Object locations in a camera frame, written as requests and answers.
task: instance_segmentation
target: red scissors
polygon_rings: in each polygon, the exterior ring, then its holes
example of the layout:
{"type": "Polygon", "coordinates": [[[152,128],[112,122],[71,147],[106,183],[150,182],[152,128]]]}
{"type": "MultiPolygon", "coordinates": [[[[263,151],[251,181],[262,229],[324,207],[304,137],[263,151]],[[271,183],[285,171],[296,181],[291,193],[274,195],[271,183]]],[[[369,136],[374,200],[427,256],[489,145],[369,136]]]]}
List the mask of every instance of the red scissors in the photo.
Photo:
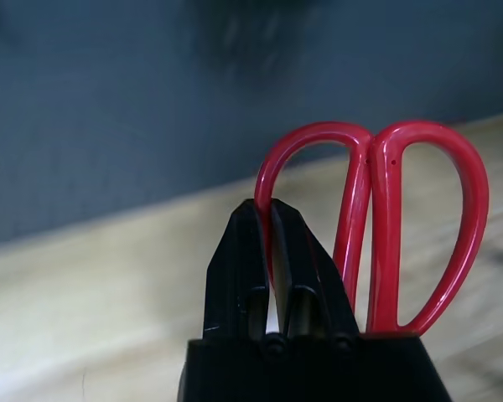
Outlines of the red scissors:
{"type": "Polygon", "coordinates": [[[367,208],[372,190],[371,288],[367,332],[415,332],[422,335],[453,300],[473,265],[485,231],[489,186],[485,166],[475,148],[456,131],[427,121],[393,124],[376,137],[361,126],[319,122],[282,138],[261,166],[255,203],[261,215],[272,275],[270,204],[276,177],[298,150],[336,142],[350,149],[345,191],[335,236],[334,262],[354,310],[356,284],[367,208]],[[401,259],[402,153],[416,142],[445,151],[456,166],[463,193],[459,237],[443,277],[423,309],[407,325],[397,320],[401,259]]]}

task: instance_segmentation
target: wooden surface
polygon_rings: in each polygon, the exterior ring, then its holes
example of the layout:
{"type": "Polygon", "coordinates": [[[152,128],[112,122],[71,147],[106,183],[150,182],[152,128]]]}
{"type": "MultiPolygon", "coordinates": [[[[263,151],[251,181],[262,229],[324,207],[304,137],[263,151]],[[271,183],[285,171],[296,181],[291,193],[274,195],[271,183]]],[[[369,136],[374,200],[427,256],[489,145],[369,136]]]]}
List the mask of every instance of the wooden surface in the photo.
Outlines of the wooden surface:
{"type": "MultiPolygon", "coordinates": [[[[491,186],[480,256],[423,340],[457,401],[503,401],[503,116],[459,128],[491,186]]],[[[287,171],[276,196],[333,248],[346,161],[287,171]]],[[[454,167],[431,147],[403,159],[401,317],[423,305],[458,233],[454,167]]],[[[0,246],[0,402],[174,401],[203,316],[205,270],[248,180],[0,246]]],[[[365,320],[370,243],[362,256],[365,320]]]]}

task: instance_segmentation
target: scissor handle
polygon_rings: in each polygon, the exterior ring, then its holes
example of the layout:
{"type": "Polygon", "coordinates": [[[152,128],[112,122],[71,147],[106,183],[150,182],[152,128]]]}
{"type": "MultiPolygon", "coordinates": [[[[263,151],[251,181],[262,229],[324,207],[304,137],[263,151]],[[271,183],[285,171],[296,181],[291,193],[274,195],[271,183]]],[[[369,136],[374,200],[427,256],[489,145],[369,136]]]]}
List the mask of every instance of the scissor handle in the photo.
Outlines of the scissor handle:
{"type": "Polygon", "coordinates": [[[367,331],[408,331],[422,335],[453,300],[473,265],[485,231],[489,188],[475,148],[456,131],[425,121],[397,123],[380,132],[369,155],[372,181],[372,260],[367,331]],[[397,321],[401,258],[402,153],[426,142],[453,160],[462,184],[459,237],[442,279],[423,309],[407,325],[397,321]]]}
{"type": "Polygon", "coordinates": [[[335,236],[334,262],[345,284],[354,310],[361,245],[366,225],[371,179],[367,152],[372,134],[361,126],[335,121],[303,126],[283,137],[261,165],[255,187],[255,203],[261,215],[268,273],[272,281],[272,222],[270,205],[277,175],[297,151],[321,142],[333,142],[350,149],[350,162],[335,236]]]}

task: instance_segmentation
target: gray wall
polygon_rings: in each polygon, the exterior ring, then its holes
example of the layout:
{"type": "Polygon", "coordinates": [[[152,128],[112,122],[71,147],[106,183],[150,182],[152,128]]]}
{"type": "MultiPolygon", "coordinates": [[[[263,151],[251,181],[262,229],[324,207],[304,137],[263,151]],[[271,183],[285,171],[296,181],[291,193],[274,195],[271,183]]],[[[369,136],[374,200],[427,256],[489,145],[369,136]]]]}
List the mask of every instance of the gray wall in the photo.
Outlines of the gray wall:
{"type": "Polygon", "coordinates": [[[0,2],[0,241],[251,176],[311,121],[503,111],[503,0],[261,1],[0,2]]]}

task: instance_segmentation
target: black holder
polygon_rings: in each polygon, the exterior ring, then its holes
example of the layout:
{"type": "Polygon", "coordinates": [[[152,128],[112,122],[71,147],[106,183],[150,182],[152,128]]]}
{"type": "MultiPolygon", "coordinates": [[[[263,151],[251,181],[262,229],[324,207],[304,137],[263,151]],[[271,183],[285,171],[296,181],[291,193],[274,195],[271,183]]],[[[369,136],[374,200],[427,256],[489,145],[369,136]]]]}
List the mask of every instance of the black holder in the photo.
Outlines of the black holder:
{"type": "Polygon", "coordinates": [[[360,333],[328,253],[300,213],[272,201],[280,333],[265,335],[269,285],[252,200],[231,215],[209,264],[203,339],[189,341],[179,402],[444,402],[419,337],[360,333]]]}

